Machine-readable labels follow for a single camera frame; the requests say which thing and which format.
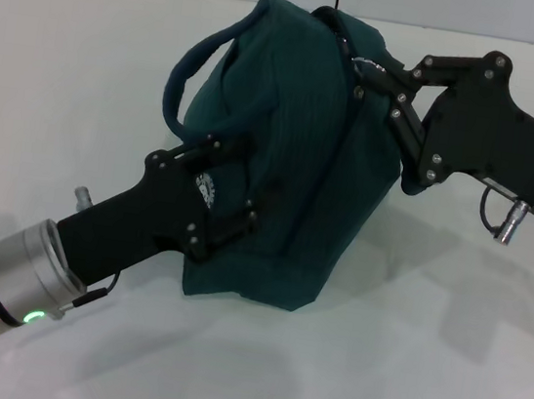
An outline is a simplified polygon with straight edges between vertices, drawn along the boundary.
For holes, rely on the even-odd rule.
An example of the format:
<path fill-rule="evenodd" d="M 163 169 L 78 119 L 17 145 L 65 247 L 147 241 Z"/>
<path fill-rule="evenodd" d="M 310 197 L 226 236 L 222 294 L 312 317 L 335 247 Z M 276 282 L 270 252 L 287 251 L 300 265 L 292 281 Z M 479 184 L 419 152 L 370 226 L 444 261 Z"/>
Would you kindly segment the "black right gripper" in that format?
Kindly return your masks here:
<path fill-rule="evenodd" d="M 395 93 L 390 128 L 403 175 L 424 185 L 454 173 L 492 180 L 534 211 L 534 118 L 513 101 L 511 74 L 511 59 L 494 51 L 482 58 L 428 55 L 411 70 L 387 49 L 374 57 L 364 87 Z M 445 89 L 427 113 L 425 134 L 409 96 L 423 86 Z"/>

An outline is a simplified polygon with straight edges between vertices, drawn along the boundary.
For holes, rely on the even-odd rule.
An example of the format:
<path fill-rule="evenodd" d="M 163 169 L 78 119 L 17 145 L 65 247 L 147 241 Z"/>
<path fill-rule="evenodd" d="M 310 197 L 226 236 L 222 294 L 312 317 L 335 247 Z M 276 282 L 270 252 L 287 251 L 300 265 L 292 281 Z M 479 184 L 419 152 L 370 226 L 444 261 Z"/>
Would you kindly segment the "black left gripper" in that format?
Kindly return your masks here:
<path fill-rule="evenodd" d="M 254 154 L 248 136 L 157 150 L 131 189 L 58 223 L 67 266 L 91 285 L 167 251 L 213 259 L 261 227 L 269 202 L 249 174 L 212 169 Z"/>

